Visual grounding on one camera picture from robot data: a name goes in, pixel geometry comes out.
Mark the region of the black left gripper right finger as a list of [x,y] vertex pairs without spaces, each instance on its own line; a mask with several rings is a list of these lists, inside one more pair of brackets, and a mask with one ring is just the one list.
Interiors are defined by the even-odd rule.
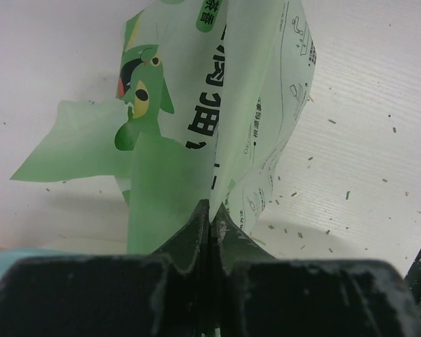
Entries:
[[400,274],[381,260],[280,260],[221,206],[211,225],[222,336],[421,336]]

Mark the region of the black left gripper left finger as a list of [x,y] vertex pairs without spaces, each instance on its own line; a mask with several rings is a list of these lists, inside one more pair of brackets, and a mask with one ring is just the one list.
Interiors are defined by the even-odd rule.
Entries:
[[208,200],[148,255],[30,253],[0,276],[0,336],[205,336]]

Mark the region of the green cat litter bag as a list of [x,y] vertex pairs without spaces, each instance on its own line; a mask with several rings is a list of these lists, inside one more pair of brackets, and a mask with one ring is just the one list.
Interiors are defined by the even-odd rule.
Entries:
[[300,1],[155,1],[127,21],[116,96],[62,101],[13,180],[113,176],[127,251],[151,253],[202,199],[244,232],[272,198],[316,50]]

